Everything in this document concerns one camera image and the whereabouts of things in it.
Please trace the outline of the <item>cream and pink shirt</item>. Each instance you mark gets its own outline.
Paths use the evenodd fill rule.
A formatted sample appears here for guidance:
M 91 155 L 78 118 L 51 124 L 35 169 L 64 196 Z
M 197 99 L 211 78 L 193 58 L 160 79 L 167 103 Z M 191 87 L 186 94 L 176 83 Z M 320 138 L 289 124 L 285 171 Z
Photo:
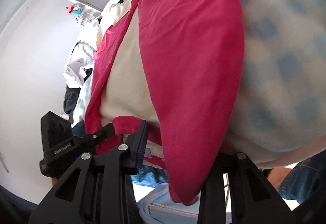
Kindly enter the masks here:
M 244 59 L 240 0 L 127 0 L 112 5 L 85 114 L 109 152 L 149 122 L 146 161 L 165 169 L 174 202 L 194 204 L 221 148 Z

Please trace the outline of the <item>white garment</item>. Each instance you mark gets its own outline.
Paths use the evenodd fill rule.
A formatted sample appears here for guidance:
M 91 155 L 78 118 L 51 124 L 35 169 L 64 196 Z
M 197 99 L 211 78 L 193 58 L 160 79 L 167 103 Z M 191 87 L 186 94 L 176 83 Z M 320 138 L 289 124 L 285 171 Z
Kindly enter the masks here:
M 76 43 L 64 71 L 64 79 L 69 88 L 82 88 L 87 75 L 86 71 L 94 66 L 95 51 L 88 43 L 83 41 Z

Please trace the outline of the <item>red blue plush toy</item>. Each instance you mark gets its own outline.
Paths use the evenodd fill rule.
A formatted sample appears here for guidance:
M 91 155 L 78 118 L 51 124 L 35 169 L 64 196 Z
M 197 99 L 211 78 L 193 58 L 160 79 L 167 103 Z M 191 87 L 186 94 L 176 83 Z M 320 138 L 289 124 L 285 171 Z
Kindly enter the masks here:
M 83 9 L 85 8 L 84 5 L 81 4 L 72 4 L 66 7 L 66 10 L 70 13 L 70 14 L 81 14 L 83 12 Z

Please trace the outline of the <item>blue checkered floral bedspread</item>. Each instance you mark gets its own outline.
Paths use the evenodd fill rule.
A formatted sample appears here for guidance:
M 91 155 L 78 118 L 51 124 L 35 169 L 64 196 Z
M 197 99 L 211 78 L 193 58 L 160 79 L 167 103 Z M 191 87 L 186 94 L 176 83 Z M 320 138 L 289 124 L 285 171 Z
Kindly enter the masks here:
M 264 166 L 325 148 L 325 0 L 240 0 L 244 59 L 219 151 Z

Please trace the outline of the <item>person's dark jeans leg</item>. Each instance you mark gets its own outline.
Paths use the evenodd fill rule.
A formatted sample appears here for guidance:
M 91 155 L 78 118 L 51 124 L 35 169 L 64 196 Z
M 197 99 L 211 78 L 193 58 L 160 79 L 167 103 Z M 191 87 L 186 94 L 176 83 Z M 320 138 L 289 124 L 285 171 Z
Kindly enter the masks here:
M 292 169 L 278 167 L 262 172 L 282 198 L 301 204 L 325 184 L 325 151 L 297 163 Z

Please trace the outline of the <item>white wall shelf rack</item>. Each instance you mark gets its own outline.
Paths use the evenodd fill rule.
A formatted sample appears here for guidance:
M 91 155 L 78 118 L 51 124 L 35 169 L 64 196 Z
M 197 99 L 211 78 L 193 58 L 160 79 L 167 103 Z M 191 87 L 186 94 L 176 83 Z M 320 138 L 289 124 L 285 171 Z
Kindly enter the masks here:
M 76 17 L 78 24 L 82 26 L 90 26 L 98 21 L 101 15 L 99 13 L 91 13 L 89 11 L 84 11 L 81 15 Z

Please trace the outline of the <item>light blue storage bag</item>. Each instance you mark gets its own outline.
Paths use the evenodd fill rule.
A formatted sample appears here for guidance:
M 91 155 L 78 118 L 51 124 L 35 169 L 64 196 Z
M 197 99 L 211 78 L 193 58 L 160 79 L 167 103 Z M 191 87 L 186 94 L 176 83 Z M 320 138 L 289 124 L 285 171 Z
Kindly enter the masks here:
M 197 223 L 199 201 L 191 206 L 172 201 L 169 184 L 161 183 L 147 196 L 137 202 L 139 215 L 144 223 Z

